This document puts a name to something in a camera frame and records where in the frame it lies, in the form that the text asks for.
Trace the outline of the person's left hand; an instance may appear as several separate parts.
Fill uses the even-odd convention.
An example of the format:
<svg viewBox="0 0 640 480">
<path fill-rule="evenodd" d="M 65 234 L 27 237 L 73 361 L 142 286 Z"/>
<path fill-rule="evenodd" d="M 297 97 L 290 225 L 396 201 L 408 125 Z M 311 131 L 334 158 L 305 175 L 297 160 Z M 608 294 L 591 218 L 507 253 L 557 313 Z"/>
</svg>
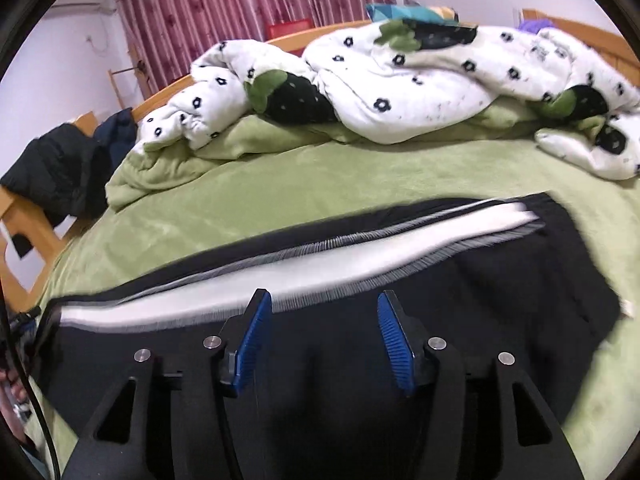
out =
<svg viewBox="0 0 640 480">
<path fill-rule="evenodd" d="M 26 390 L 16 370 L 0 370 L 0 403 L 1 414 L 18 442 L 27 442 L 24 424 L 14 411 L 14 405 L 26 399 Z"/>
</svg>

